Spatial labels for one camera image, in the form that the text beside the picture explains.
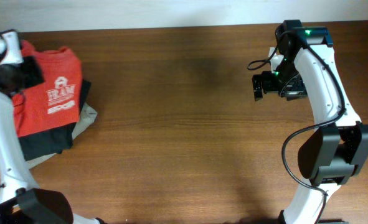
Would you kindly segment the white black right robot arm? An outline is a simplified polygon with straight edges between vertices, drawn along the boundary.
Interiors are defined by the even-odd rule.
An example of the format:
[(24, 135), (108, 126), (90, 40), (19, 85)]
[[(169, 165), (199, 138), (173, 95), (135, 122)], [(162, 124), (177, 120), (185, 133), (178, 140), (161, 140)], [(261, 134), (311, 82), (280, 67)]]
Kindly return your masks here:
[(300, 176), (291, 203), (279, 223), (321, 223), (332, 194), (358, 175), (368, 158), (368, 124), (352, 107), (325, 27), (305, 27), (288, 20), (275, 30), (276, 46), (268, 57), (248, 64), (249, 70), (270, 69), (252, 78), (256, 100), (276, 93), (287, 100), (309, 99), (314, 123), (298, 151)]

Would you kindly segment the orange soccer t-shirt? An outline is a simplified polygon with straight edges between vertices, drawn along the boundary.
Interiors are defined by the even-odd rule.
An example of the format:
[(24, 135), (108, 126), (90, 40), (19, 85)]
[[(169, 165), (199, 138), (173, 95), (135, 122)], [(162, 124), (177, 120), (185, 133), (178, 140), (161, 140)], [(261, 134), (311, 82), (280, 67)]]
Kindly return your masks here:
[(74, 52), (68, 47), (38, 52), (24, 40), (21, 54), (34, 57), (44, 82), (12, 98), (17, 135), (28, 136), (77, 122), (83, 78), (81, 61)]

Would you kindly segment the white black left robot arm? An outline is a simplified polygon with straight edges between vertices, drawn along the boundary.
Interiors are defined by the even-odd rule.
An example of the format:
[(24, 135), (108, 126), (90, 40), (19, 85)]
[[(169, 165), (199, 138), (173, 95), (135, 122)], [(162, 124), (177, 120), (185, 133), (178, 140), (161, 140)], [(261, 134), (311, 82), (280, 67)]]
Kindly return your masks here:
[(12, 112), (12, 100), (0, 86), (0, 223), (103, 223), (74, 214), (62, 193), (38, 187), (24, 160)]

